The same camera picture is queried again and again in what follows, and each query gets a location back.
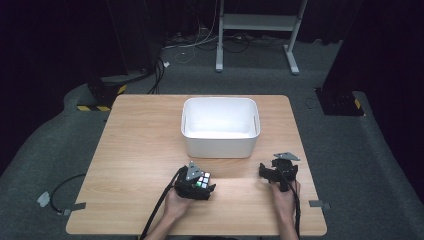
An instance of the white desk frame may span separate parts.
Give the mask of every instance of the white desk frame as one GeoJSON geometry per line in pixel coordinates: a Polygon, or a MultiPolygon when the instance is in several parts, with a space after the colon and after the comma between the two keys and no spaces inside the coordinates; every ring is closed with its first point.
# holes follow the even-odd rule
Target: white desk frame
{"type": "Polygon", "coordinates": [[[293,46],[296,42],[297,33],[302,23],[308,0],[301,0],[300,9],[296,16],[278,15],[251,15],[251,14],[224,14],[224,0],[221,0],[219,12],[219,35],[216,52],[216,72],[224,70],[223,34],[224,29],[265,30],[265,31],[287,31],[292,32],[290,42],[284,45],[284,53],[290,65],[293,75],[299,74],[296,60],[293,56],[293,46]]]}

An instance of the person's arm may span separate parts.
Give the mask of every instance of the person's arm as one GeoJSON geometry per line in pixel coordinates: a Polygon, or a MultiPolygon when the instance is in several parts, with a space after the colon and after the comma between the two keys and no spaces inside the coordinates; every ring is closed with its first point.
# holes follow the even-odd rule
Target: person's arm
{"type": "Polygon", "coordinates": [[[178,196],[174,188],[169,190],[165,198],[165,210],[156,226],[147,234],[145,240],[163,240],[174,224],[186,213],[193,199],[178,196]]]}
{"type": "MultiPolygon", "coordinates": [[[[297,195],[300,194],[300,183],[293,181],[293,189],[297,195]]],[[[293,192],[289,189],[287,192],[281,192],[280,186],[271,182],[272,193],[274,196],[274,207],[277,214],[278,229],[282,240],[298,240],[298,236],[294,226],[293,214],[296,209],[293,192]]]]}

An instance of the white bin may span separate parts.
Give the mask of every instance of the white bin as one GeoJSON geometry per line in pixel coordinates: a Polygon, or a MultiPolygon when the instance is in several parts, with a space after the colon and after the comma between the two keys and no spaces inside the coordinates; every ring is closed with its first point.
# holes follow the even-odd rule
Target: white bin
{"type": "Polygon", "coordinates": [[[195,158],[247,158],[260,134],[256,103],[249,98],[199,97],[184,103],[181,132],[195,158]]]}

